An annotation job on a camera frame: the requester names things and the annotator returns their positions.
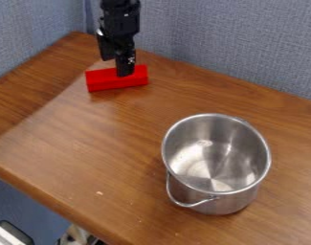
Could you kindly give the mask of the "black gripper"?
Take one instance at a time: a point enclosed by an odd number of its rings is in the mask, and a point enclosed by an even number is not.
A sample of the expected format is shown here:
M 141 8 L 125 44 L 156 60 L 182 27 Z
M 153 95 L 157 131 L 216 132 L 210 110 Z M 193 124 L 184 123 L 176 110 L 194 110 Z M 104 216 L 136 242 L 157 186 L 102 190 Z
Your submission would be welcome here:
M 126 77 L 134 72 L 133 36 L 140 31 L 140 3 L 101 3 L 100 9 L 96 30 L 100 57 L 106 61 L 114 55 L 116 75 Z

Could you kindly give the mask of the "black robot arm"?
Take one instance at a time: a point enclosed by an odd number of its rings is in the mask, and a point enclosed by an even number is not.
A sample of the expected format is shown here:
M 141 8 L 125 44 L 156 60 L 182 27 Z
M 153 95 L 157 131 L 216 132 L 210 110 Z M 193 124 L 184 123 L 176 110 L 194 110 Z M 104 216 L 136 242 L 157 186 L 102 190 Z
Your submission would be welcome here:
M 102 61 L 114 60 L 116 75 L 134 72 L 133 37 L 140 31 L 140 0 L 101 0 L 96 39 Z

